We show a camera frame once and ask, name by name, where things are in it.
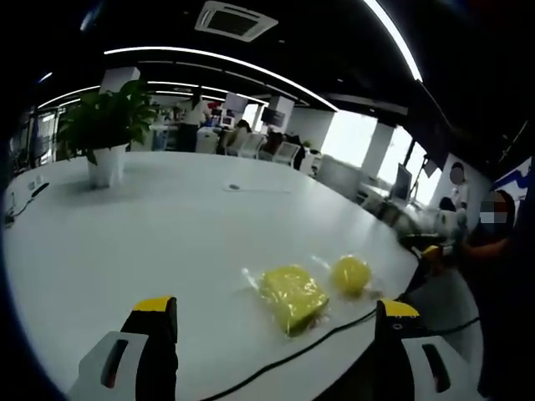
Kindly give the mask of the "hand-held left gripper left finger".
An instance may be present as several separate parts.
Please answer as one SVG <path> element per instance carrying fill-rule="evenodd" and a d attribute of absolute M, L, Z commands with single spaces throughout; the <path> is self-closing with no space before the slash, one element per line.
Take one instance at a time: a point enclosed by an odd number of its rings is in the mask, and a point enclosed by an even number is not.
<path fill-rule="evenodd" d="M 171 296 L 137 303 L 119 331 L 81 359 L 70 400 L 174 400 L 177 304 Z"/>

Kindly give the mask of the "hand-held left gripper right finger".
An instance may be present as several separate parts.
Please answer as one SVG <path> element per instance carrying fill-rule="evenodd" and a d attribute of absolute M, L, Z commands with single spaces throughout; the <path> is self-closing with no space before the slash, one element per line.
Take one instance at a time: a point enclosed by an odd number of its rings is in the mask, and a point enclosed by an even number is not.
<path fill-rule="evenodd" d="M 377 301 L 374 330 L 375 400 L 479 400 L 462 356 L 427 330 L 403 302 Z"/>

